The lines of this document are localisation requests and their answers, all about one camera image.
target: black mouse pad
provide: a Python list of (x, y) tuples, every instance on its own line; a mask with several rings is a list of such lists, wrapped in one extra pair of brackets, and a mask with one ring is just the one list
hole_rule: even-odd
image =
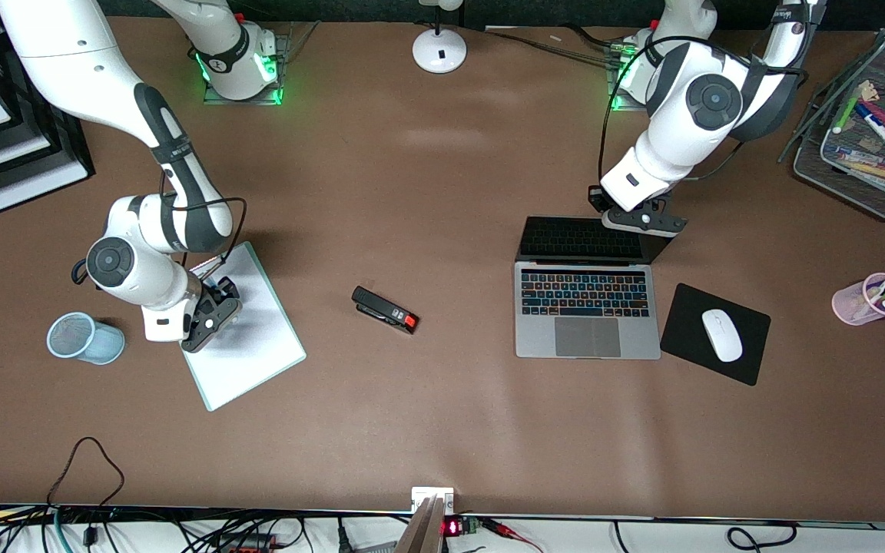
[[(733, 319), (744, 346), (744, 354), (737, 360), (724, 363), (716, 357), (702, 326), (702, 314), (710, 309), (722, 309)], [(754, 386), (769, 330), (769, 316), (682, 283), (675, 288), (675, 300), (661, 336), (661, 351)]]

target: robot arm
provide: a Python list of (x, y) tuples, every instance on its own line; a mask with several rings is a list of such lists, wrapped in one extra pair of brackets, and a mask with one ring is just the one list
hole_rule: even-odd
[(221, 97), (242, 101), (278, 78), (275, 34), (238, 22), (227, 0), (152, 0), (178, 22), (197, 50), (197, 62)]
[(50, 104), (143, 141), (175, 189), (116, 200), (85, 261), (99, 287), (143, 308), (148, 339), (186, 339), (204, 288), (168, 254), (217, 252), (232, 225), (226, 204), (206, 204), (221, 195), (189, 137), (162, 95), (123, 59), (95, 0), (0, 0), (0, 15)]
[(668, 50), (647, 85), (648, 129), (600, 180), (622, 210), (607, 210), (604, 225), (662, 236), (681, 231), (684, 220), (664, 216), (648, 201), (669, 192), (727, 136), (748, 141), (780, 126), (824, 3), (783, 0), (765, 59), (748, 65), (708, 45), (679, 41), (680, 35), (663, 39), (679, 45)]

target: pink cup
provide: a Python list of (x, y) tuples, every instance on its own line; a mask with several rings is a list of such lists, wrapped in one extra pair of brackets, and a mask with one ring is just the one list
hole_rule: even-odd
[(837, 291), (832, 296), (832, 311), (835, 312), (836, 317), (843, 323), (853, 326), (885, 319), (885, 309), (880, 305), (880, 302), (876, 302), (875, 305), (870, 304), (870, 298), (879, 293), (878, 288), (867, 291), (867, 288), (882, 283), (883, 280), (885, 280), (885, 273), (872, 273), (861, 283), (855, 283), (853, 286)]

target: brown desk surface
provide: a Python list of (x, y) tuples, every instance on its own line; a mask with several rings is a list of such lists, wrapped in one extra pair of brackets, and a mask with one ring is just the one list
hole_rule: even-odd
[[(140, 141), (87, 124), (98, 175), (0, 214), (0, 502), (41, 501), (94, 435), (126, 472), (123, 504), (396, 510), (412, 485), (449, 485), (478, 512), (885, 521), (885, 322), (850, 328), (829, 304), (885, 270), (885, 224), (775, 164), (797, 113), (678, 189), (691, 224), (655, 265), (661, 321), (678, 283), (773, 318), (755, 388), (667, 354), (523, 360), (514, 251), (527, 214), (591, 214), (599, 70), (467, 31), (466, 64), (433, 76), (411, 60), (415, 25), (320, 25), (284, 106), (205, 108), (174, 22), (112, 24), (217, 186), (249, 200), (246, 238), (309, 357), (207, 412), (137, 307), (70, 283), (113, 200), (157, 185)], [(816, 36), (811, 84), (870, 42)], [(612, 117), (608, 165), (645, 122)], [(416, 335), (358, 314), (359, 283), (421, 315)], [(74, 310), (125, 330), (116, 363), (47, 353)], [(115, 481), (87, 449), (58, 500)]]

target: mesh pen cup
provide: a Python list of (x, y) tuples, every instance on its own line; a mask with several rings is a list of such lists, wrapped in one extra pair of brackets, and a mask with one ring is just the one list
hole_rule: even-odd
[(837, 291), (832, 296), (832, 311), (836, 317), (853, 326), (885, 319), (885, 309), (880, 302), (870, 303), (870, 298), (879, 293), (879, 288), (875, 286), (883, 280), (885, 273), (872, 273), (866, 280)]
[(50, 325), (46, 347), (61, 359), (107, 365), (125, 349), (125, 335), (113, 326), (94, 321), (87, 313), (74, 312)]

